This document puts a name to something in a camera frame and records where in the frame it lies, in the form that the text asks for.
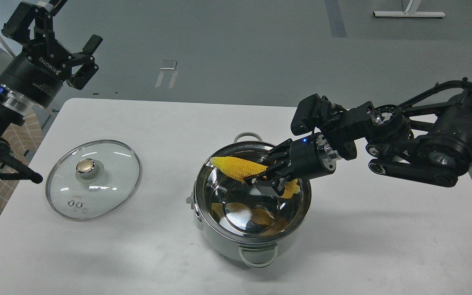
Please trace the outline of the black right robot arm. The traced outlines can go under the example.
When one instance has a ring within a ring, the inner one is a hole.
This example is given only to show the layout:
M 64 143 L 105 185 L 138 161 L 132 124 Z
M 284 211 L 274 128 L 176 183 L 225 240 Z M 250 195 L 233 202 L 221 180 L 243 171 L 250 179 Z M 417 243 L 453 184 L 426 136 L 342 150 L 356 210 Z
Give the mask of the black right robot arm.
M 274 147 L 270 166 L 244 178 L 262 194 L 278 197 L 292 180 L 333 174 L 337 160 L 356 159 L 360 138 L 375 174 L 453 187 L 472 167 L 472 82 L 435 84 L 397 106 L 345 109 L 314 94 L 299 102 L 290 128 L 303 138 Z

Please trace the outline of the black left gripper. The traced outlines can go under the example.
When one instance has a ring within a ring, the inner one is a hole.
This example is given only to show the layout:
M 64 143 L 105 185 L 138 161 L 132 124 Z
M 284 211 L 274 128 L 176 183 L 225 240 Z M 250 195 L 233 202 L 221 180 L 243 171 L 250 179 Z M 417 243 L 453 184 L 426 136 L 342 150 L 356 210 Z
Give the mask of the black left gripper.
M 82 90 L 99 69 L 93 54 L 103 41 L 101 36 L 92 35 L 81 52 L 74 54 L 55 39 L 54 16 L 66 2 L 22 1 L 2 29 L 2 34 L 21 44 L 22 49 L 0 75 L 0 84 L 42 107 L 52 103 L 65 80 L 68 86 Z M 62 67 L 64 62 L 70 70 L 79 69 L 70 75 Z

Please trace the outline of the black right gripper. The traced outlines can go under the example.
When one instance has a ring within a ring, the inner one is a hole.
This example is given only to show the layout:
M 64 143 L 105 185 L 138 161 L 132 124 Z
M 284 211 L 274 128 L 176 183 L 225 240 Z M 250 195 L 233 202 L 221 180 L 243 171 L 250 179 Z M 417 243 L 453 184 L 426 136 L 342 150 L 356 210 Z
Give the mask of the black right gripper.
M 274 146 L 263 159 L 263 165 L 250 170 L 244 183 L 255 186 L 262 195 L 291 196 L 293 179 L 316 179 L 327 176 L 329 169 L 324 164 L 314 137 L 303 137 L 293 141 L 287 139 Z

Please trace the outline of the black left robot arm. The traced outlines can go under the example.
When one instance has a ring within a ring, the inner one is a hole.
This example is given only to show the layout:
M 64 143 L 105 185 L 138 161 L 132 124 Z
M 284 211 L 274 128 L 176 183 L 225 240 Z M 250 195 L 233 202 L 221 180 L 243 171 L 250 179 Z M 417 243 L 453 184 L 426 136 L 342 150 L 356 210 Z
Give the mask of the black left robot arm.
M 2 135 L 10 125 L 22 126 L 34 105 L 47 108 L 63 83 L 82 90 L 97 73 L 93 56 L 101 36 L 92 35 L 80 52 L 69 52 L 55 37 L 54 16 L 64 0 L 22 1 L 2 28 L 2 35 L 19 43 L 19 54 L 0 75 L 0 179 L 30 180 L 43 178 L 14 157 Z

